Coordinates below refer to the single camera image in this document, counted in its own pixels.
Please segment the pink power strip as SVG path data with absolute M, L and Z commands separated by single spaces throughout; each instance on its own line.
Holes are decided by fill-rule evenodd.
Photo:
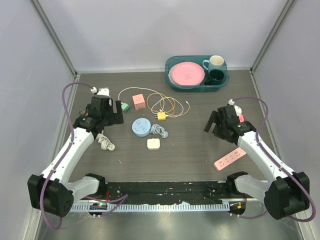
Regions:
M 243 149 L 238 147 L 238 148 L 234 149 L 233 151 L 231 151 L 230 153 L 223 156 L 222 158 L 215 161 L 213 163 L 213 167 L 217 171 L 221 171 L 221 170 L 225 169 L 226 167 L 228 167 L 229 165 L 231 165 L 232 163 L 234 163 L 235 161 L 237 161 L 240 158 L 242 158 L 243 156 L 245 156 L 246 154 L 247 153 Z

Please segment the pink cube socket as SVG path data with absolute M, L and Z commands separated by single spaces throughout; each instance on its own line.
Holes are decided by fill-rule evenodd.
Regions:
M 143 94 L 137 94 L 132 96 L 135 110 L 141 110 L 146 107 L 146 102 Z

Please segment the dark green cube socket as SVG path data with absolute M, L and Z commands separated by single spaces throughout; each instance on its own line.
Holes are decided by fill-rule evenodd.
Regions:
M 87 117 L 89 115 L 89 111 L 88 111 L 88 107 L 86 106 L 85 108 L 83 108 L 80 112 L 79 115 L 81 117 Z

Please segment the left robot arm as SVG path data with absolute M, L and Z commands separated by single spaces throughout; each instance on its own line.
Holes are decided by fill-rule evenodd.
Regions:
M 71 127 L 71 133 L 53 162 L 40 174 L 27 181 L 31 206 L 46 213 L 65 217 L 73 203 L 87 197 L 100 200 L 107 192 L 105 177 L 88 173 L 82 179 L 70 182 L 70 176 L 86 149 L 105 127 L 123 124 L 120 100 L 106 95 L 94 95 Z

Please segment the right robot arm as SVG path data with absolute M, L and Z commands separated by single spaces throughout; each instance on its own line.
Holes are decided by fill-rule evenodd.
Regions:
M 233 198 L 249 195 L 264 204 L 276 220 L 292 216 L 310 207 L 310 180 L 304 172 L 295 172 L 264 143 L 256 128 L 242 120 L 241 109 L 226 105 L 211 112 L 205 132 L 240 147 L 265 177 L 257 180 L 245 172 L 228 176 L 226 193 Z

